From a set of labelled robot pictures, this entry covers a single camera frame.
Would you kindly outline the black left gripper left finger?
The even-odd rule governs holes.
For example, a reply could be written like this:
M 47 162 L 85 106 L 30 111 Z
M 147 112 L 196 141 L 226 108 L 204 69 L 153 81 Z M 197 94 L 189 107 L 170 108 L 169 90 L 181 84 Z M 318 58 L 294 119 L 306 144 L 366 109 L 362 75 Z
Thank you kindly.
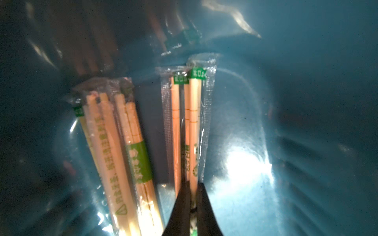
M 191 215 L 190 183 L 186 182 L 179 191 L 172 214 L 162 236 L 189 236 Z

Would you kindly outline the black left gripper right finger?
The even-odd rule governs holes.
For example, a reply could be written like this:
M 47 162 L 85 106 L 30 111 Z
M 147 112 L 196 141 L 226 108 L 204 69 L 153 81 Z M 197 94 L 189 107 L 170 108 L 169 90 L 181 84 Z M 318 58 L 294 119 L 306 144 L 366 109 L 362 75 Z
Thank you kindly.
M 203 183 L 197 189 L 197 232 L 199 236 L 223 236 Z

